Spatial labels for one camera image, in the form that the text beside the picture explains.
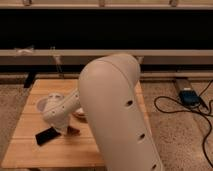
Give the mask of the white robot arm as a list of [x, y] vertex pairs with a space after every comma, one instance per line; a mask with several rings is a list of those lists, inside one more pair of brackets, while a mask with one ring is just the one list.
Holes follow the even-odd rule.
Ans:
[[81, 108], [108, 171], [164, 171], [136, 98], [139, 75], [129, 54], [95, 59], [80, 73], [77, 89], [49, 95], [43, 118], [64, 131], [69, 114]]

